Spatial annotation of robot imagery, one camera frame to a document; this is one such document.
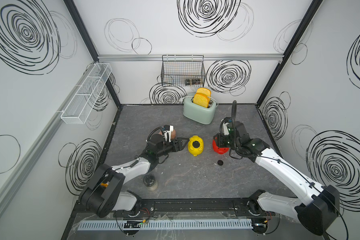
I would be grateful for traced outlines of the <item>yellow piggy bank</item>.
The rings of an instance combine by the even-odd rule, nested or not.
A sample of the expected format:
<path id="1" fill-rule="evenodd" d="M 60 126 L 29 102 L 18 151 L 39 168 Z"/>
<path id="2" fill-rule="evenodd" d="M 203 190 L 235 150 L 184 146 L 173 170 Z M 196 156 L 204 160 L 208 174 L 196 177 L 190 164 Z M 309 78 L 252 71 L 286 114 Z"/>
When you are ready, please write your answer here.
<path id="1" fill-rule="evenodd" d="M 204 151 L 204 141 L 199 136 L 192 136 L 188 142 L 189 153 L 197 157 Z"/>

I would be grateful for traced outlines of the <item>red piggy bank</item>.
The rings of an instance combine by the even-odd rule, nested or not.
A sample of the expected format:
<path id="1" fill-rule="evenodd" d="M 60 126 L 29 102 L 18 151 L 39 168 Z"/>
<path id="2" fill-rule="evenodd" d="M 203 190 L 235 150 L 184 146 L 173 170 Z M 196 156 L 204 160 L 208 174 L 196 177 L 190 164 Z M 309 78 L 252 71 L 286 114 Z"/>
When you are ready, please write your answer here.
<path id="1" fill-rule="evenodd" d="M 219 141 L 218 137 L 213 138 L 213 150 L 214 150 L 214 152 L 218 153 L 219 155 L 223 155 L 229 151 L 229 148 L 219 147 L 218 146 L 219 142 L 220 141 Z"/>

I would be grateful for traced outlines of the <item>pink piggy bank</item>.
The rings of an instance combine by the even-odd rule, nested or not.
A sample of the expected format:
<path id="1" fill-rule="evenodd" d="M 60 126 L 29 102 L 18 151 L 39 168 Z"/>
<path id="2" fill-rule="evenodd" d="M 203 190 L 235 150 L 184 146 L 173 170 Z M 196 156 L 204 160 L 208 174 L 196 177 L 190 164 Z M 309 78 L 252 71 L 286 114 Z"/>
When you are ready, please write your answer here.
<path id="1" fill-rule="evenodd" d="M 163 126 L 160 127 L 159 134 L 162 135 L 166 141 L 171 141 L 176 137 L 176 130 L 173 126 Z"/>

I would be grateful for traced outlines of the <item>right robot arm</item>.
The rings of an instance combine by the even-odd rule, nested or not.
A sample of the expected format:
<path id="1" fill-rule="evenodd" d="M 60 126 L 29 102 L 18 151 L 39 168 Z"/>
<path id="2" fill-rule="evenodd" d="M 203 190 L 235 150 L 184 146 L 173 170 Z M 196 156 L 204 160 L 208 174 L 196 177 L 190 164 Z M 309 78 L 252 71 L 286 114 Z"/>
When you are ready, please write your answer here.
<path id="1" fill-rule="evenodd" d="M 258 190 L 249 197 L 249 212 L 259 216 L 264 212 L 278 213 L 298 220 L 309 232 L 326 236 L 327 229 L 340 215 L 340 193 L 333 186 L 323 186 L 297 170 L 266 142 L 250 138 L 244 124 L 232 117 L 224 118 L 214 136 L 217 149 L 226 148 L 236 153 L 235 159 L 248 158 L 263 167 L 295 197 L 283 197 Z"/>

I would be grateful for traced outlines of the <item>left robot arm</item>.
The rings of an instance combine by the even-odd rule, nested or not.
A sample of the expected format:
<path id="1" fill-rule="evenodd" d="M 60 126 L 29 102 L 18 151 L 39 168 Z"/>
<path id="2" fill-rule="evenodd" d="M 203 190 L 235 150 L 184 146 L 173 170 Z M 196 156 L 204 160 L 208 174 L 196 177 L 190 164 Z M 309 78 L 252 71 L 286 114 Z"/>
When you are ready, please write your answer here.
<path id="1" fill-rule="evenodd" d="M 119 166 L 99 166 L 81 191 L 80 204 L 100 218 L 116 211 L 126 211 L 130 216 L 137 216 L 141 211 L 141 197 L 131 191 L 123 192 L 123 185 L 151 172 L 161 164 L 160 157 L 167 158 L 169 153 L 182 151 L 189 141 L 188 138 L 166 140 L 160 134 L 152 135 L 145 149 L 134 160 Z"/>

